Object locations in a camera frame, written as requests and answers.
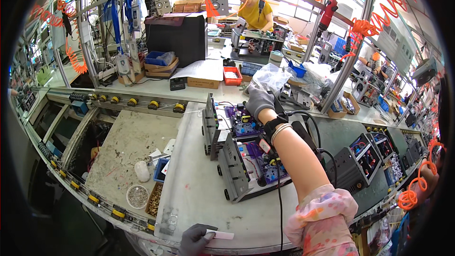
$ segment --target purple circuit board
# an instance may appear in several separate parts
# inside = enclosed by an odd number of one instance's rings
[[[265,182],[267,184],[271,184],[273,182],[276,182],[278,180],[278,172],[277,172],[277,166],[273,164],[270,164],[270,159],[267,154],[259,147],[259,145],[252,141],[248,142],[245,145],[247,151],[248,151],[248,158],[256,159],[256,162],[259,165],[258,171],[260,170],[265,178]],[[286,169],[284,168],[283,165],[280,166],[280,179],[288,177],[289,174],[287,173]]]
[[[224,112],[233,125],[232,132],[236,134],[236,137],[258,135],[263,130],[262,127],[258,130],[254,129],[254,117],[245,108],[238,110],[236,106],[225,106]]]

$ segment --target wrist strap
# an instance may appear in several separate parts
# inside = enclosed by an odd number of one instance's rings
[[[276,131],[275,128],[281,123],[287,123],[287,121],[280,116],[277,116],[276,119],[273,119],[265,123],[264,131],[268,138],[270,138],[270,140],[272,139],[272,136]]]

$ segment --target gray work glove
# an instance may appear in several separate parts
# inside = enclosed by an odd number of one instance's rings
[[[259,121],[258,115],[259,112],[264,109],[272,109],[275,111],[274,107],[274,96],[267,93],[265,90],[260,90],[255,88],[253,85],[248,86],[247,92],[250,95],[250,100],[248,100],[247,110],[254,115],[254,118]]]
[[[207,229],[218,230],[211,225],[197,223],[184,231],[182,241],[177,251],[179,256],[197,256],[202,253],[205,246],[215,237],[215,232],[206,234]]]

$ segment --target yellow shirt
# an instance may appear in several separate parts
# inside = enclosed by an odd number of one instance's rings
[[[248,23],[248,29],[257,29],[260,30],[264,28],[265,25],[267,25],[267,20],[265,19],[265,15],[272,13],[272,8],[270,7],[270,4],[268,2],[265,3],[264,9],[261,12],[261,15],[259,15],[259,0],[256,0],[257,3],[253,4],[253,6],[245,6],[244,9],[240,10],[238,13],[239,17],[242,17],[245,19]]]

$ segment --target bracelet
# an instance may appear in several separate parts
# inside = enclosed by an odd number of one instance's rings
[[[282,130],[284,130],[285,128],[289,128],[289,127],[293,128],[290,123],[284,123],[275,131],[275,133],[273,134],[272,139],[271,139],[272,145],[273,145],[273,141],[275,140],[277,134],[279,132],[281,132]]]

